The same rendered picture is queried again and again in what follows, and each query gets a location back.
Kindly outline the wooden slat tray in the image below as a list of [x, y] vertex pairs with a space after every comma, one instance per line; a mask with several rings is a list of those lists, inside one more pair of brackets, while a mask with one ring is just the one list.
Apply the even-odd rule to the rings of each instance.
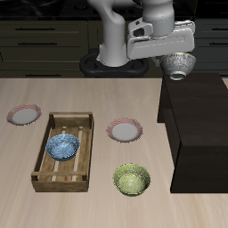
[[[46, 143], [65, 132], [79, 139], [78, 154], [57, 162], [45, 151]], [[37, 161], [31, 173], [35, 192], [87, 192], [94, 136], [92, 112], [50, 112]]]

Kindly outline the blue speckled bowl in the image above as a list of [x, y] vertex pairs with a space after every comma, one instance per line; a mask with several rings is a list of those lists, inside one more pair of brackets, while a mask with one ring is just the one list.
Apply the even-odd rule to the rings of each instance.
[[58, 134], [52, 137], [45, 146], [47, 154], [57, 161], [68, 161], [75, 157], [80, 142], [72, 134]]

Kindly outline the dark kitchen cupboards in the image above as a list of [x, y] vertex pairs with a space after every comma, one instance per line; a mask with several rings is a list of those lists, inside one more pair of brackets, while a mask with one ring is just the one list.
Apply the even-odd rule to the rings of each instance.
[[[176, 21], [190, 20], [173, 5]], [[129, 24], [136, 4], [113, 11]], [[103, 43], [102, 18], [87, 0], [0, 0], [0, 77], [85, 77], [80, 60]], [[151, 58], [144, 77], [160, 77]]]

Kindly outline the grey speckled bowl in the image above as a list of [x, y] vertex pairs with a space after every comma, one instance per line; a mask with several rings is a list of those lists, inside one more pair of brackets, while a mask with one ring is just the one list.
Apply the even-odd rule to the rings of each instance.
[[160, 60], [160, 67], [164, 74], [172, 80], [183, 80], [193, 70], [196, 58], [188, 53], [171, 53]]

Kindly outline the dark wooden cabinet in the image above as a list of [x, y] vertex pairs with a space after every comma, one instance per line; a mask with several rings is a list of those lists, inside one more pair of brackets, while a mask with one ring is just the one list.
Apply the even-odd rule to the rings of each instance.
[[228, 88], [217, 73], [162, 78], [159, 123], [175, 170], [172, 193], [228, 193]]

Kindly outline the green speckled bowl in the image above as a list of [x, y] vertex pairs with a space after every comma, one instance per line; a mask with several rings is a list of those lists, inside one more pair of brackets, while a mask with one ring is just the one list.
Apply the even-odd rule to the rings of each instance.
[[145, 167], [130, 163], [115, 170], [113, 183], [122, 194], [135, 197], [149, 188], [151, 176]]

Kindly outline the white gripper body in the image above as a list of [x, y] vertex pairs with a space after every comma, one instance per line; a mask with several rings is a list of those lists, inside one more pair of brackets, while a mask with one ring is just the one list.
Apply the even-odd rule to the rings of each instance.
[[195, 24], [193, 21], [176, 21], [174, 30], [157, 36], [155, 26], [143, 20], [128, 25], [127, 58], [143, 59], [170, 53], [188, 53], [194, 47]]

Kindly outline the pink-rimmed white plate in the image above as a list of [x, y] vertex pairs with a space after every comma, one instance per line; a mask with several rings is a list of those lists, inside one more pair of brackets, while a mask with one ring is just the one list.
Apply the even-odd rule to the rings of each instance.
[[6, 121], [15, 126], [27, 126], [36, 122], [41, 115], [41, 109], [35, 104], [23, 104], [10, 110]]
[[106, 132], [108, 137], [116, 142], [131, 143], [143, 135], [143, 127], [135, 119], [118, 118], [109, 123]]

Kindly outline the flat black base plate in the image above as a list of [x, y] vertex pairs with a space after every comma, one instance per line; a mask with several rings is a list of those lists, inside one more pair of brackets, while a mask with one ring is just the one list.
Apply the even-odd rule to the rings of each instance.
[[108, 67], [97, 61], [100, 50], [92, 48], [79, 63], [80, 70], [88, 78], [141, 78], [149, 69], [147, 59], [129, 61], [120, 67]]

